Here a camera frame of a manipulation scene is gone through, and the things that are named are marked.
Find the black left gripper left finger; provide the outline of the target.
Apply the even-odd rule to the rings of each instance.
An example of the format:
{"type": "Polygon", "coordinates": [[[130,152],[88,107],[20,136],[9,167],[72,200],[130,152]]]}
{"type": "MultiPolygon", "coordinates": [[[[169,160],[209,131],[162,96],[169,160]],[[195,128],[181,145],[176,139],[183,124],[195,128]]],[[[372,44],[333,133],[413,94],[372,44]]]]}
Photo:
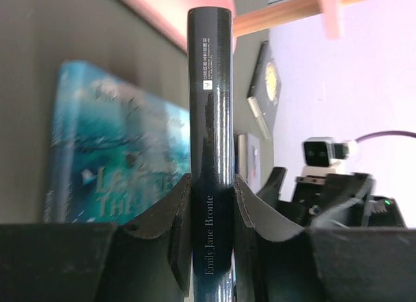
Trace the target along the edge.
{"type": "Polygon", "coordinates": [[[1,300],[182,301],[190,257],[190,175],[184,175],[124,225],[2,225],[1,300]]]}

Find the purple blue cover book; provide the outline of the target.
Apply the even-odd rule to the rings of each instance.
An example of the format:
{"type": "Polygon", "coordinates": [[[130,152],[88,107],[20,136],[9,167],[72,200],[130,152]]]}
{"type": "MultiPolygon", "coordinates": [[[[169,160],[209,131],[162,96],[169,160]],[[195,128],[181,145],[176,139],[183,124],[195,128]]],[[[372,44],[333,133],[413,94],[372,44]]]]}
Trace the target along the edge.
{"type": "Polygon", "coordinates": [[[237,136],[237,173],[255,194],[261,189],[260,140],[250,133],[237,136]]]}

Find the dark navy hardcover book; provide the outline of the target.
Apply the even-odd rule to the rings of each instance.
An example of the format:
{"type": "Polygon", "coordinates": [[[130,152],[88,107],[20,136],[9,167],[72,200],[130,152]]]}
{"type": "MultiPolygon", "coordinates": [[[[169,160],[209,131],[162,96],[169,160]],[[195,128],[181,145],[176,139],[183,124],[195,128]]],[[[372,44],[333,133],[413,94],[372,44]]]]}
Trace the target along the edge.
{"type": "Polygon", "coordinates": [[[193,299],[233,300],[233,38],[231,11],[188,12],[193,299]]]}

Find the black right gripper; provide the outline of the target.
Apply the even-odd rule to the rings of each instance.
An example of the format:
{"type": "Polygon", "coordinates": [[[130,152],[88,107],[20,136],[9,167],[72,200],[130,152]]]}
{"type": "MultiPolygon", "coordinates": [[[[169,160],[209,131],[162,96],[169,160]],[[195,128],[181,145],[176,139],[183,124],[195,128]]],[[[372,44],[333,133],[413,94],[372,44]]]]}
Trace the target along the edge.
{"type": "Polygon", "coordinates": [[[303,227],[405,227],[397,202],[374,195],[366,173],[298,176],[291,201],[280,199],[286,169],[275,167],[257,193],[265,203],[303,227]]]}

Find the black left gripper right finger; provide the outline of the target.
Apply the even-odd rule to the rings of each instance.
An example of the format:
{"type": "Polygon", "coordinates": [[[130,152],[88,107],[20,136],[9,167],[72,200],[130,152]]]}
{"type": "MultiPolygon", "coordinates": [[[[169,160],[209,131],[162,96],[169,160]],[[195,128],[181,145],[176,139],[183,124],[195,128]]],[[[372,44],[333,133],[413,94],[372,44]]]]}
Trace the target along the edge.
{"type": "Polygon", "coordinates": [[[415,231],[303,227],[235,179],[239,301],[414,301],[415,231]]]}

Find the teal ocean cover book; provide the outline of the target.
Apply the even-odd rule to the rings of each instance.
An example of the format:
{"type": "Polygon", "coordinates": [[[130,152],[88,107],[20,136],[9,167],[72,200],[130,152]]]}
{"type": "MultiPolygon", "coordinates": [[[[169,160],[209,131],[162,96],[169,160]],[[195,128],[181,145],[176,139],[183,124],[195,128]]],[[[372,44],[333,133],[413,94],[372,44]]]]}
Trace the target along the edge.
{"type": "Polygon", "coordinates": [[[46,222],[127,223],[190,171],[186,109],[85,61],[58,77],[46,222]]]}

